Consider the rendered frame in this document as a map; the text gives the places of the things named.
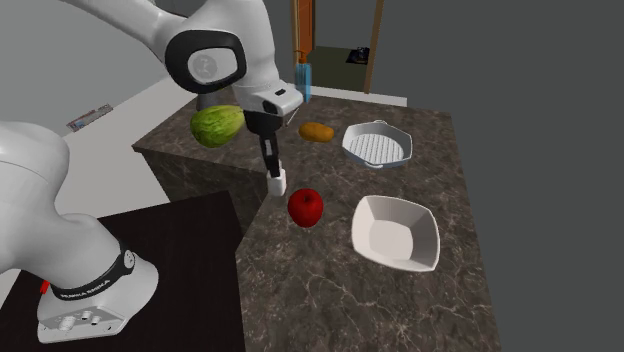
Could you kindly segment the red apple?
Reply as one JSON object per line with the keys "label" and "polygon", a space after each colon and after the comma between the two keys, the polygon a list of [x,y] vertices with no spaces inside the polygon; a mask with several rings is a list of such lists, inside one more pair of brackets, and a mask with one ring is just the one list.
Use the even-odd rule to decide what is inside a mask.
{"label": "red apple", "polygon": [[321,195],[310,188],[295,191],[287,204],[288,213],[295,224],[310,228],[322,217],[324,203]]}

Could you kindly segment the dark robot stand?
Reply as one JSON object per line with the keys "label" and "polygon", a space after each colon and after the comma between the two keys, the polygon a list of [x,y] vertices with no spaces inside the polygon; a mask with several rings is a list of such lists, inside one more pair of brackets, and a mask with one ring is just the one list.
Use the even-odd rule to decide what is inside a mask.
{"label": "dark robot stand", "polygon": [[100,221],[157,267],[150,302],[117,335],[42,344],[42,281],[20,273],[0,308],[0,352],[246,352],[235,260],[243,234],[228,192]]}

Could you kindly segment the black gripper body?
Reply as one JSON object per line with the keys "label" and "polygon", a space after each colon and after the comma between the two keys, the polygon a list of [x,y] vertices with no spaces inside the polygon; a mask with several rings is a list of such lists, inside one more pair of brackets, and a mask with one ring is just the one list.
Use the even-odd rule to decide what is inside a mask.
{"label": "black gripper body", "polygon": [[243,111],[247,129],[262,138],[268,139],[283,125],[283,118],[263,112]]}

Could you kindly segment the flat grey and red book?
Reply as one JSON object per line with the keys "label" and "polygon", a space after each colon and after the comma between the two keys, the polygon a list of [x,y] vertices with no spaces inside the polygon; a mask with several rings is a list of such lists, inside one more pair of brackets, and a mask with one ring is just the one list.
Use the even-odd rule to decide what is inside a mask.
{"label": "flat grey and red book", "polygon": [[77,132],[80,129],[89,125],[90,123],[101,118],[102,116],[110,113],[112,110],[113,107],[110,104],[105,104],[98,109],[91,110],[88,113],[83,114],[82,116],[79,116],[78,118],[70,121],[66,124],[66,127],[69,128],[72,132]]}

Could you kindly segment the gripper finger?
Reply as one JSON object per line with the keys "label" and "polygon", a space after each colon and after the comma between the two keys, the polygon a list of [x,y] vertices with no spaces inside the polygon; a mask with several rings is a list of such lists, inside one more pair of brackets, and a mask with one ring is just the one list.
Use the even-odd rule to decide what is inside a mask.
{"label": "gripper finger", "polygon": [[270,178],[278,178],[281,176],[279,148],[275,134],[270,136],[260,136],[260,147],[265,166],[269,172]]}

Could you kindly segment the green cabbage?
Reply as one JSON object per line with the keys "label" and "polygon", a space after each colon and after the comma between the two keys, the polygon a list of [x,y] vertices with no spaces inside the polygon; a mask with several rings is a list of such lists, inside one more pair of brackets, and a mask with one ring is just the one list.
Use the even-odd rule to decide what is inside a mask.
{"label": "green cabbage", "polygon": [[244,123],[239,106],[216,105],[196,112],[190,120],[190,130],[199,144],[218,148],[236,136]]}

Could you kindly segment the wooden door frame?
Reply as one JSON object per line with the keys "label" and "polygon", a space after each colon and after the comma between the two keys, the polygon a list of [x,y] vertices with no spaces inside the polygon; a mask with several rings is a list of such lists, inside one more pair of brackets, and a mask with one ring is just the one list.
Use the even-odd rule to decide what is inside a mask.
{"label": "wooden door frame", "polygon": [[368,94],[384,0],[290,0],[294,82]]}

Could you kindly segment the white square bowl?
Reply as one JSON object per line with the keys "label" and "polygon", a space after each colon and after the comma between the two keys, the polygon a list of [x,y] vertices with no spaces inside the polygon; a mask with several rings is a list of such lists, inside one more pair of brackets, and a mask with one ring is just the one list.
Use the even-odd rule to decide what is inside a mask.
{"label": "white square bowl", "polygon": [[401,198],[367,195],[352,218],[353,249],[377,264],[408,272],[432,272],[440,251],[437,220],[426,207]]}

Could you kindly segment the blue soap dispenser bottle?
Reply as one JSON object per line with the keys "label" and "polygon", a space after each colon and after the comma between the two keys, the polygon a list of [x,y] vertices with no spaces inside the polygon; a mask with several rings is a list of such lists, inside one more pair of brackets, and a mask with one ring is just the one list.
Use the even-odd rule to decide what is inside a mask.
{"label": "blue soap dispenser bottle", "polygon": [[303,95],[303,101],[308,103],[311,99],[311,65],[305,51],[295,50],[294,53],[297,55],[295,87]]}

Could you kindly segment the brown potato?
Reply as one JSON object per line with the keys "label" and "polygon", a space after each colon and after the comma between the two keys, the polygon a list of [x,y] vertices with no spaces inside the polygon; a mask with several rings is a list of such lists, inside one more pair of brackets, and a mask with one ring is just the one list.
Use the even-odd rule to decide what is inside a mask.
{"label": "brown potato", "polygon": [[298,129],[298,133],[306,141],[319,143],[330,142],[335,135],[332,128],[316,122],[303,123]]}

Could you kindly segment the white ribbed grill pan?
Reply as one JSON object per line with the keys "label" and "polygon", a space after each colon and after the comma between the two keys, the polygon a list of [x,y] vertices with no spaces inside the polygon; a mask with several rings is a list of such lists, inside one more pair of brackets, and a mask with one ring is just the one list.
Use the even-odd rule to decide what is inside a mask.
{"label": "white ribbed grill pan", "polygon": [[346,128],[342,149],[352,161],[370,169],[394,168],[412,158],[410,134],[384,120],[353,124]]}

